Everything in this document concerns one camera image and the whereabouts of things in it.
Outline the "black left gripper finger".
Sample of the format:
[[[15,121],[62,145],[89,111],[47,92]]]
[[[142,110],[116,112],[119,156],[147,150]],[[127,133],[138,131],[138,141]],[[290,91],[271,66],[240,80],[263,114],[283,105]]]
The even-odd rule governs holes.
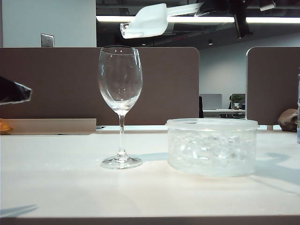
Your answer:
[[[0,104],[16,104],[30,101],[32,89],[0,77]]]

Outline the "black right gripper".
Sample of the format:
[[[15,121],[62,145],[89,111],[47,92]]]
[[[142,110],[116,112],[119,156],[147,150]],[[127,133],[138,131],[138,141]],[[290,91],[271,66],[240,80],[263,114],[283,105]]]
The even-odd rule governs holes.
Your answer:
[[[275,0],[197,0],[201,6],[194,16],[207,16],[217,14],[221,16],[242,14],[264,15],[276,7]]]

